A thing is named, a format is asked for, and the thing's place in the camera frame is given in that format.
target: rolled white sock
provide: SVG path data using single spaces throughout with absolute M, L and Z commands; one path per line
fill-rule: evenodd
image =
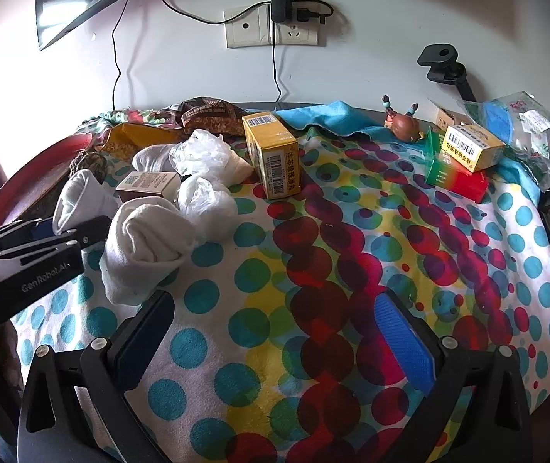
M 63 187 L 52 217 L 55 235 L 98 216 L 112 219 L 119 203 L 88 169 L 79 170 Z
M 155 144 L 135 154 L 132 165 L 141 172 L 175 172 L 170 162 L 170 150 L 174 144 Z
M 143 303 L 195 245 L 193 224 L 167 200 L 125 202 L 112 220 L 99 262 L 106 297 L 113 304 Z

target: blue cloth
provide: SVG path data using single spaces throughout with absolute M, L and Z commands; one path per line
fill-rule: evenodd
M 378 125 L 370 117 L 342 101 L 282 110 L 278 111 L 277 115 L 297 130 L 305 130 L 310 125 L 318 125 L 337 135 L 347 136 L 362 132 L 376 142 L 396 142 L 419 151 L 422 151 L 424 146 L 423 141 L 415 143 L 400 141 L 386 127 Z M 506 182 L 519 184 L 524 195 L 532 201 L 535 207 L 538 206 L 540 189 L 519 162 L 503 158 L 494 170 Z

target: small toy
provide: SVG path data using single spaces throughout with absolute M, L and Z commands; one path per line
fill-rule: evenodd
M 419 140 L 421 128 L 418 120 L 414 118 L 416 110 L 419 108 L 418 104 L 412 104 L 412 107 L 405 114 L 401 114 L 391 107 L 388 95 L 385 94 L 382 97 L 382 105 L 387 112 L 384 126 L 390 129 L 397 139 L 403 142 L 416 142 Z

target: plastic bag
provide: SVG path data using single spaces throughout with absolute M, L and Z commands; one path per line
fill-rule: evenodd
M 237 205 L 228 189 L 196 174 L 183 181 L 177 199 L 180 212 L 195 227 L 200 243 L 228 238 L 237 226 Z
M 221 136 L 203 129 L 196 129 L 188 140 L 175 144 L 170 162 L 182 176 L 199 174 L 226 187 L 245 181 L 253 171 Z
M 541 191 L 550 188 L 550 112 L 527 92 L 484 103 L 460 102 L 479 125 L 508 147 L 504 155 L 521 162 Z

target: polka dot blanket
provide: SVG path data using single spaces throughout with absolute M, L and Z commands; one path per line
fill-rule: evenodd
M 534 410 L 550 391 L 550 248 L 521 188 L 495 181 L 476 205 L 428 186 L 422 154 L 402 145 L 316 128 L 299 143 L 301 193 L 267 201 L 256 176 L 232 187 L 233 237 L 196 248 L 160 283 L 174 296 L 174 322 L 126 397 L 168 457 L 378 461 L 422 399 L 373 321 L 382 287 L 438 336 L 509 345 Z M 244 141 L 233 147 L 246 155 Z M 114 163 L 112 187 L 131 170 Z M 83 275 L 13 319 L 25 377 L 38 345 L 83 348 L 135 314 L 106 299 L 102 248 L 83 251 Z M 120 458 L 79 395 L 98 444 Z

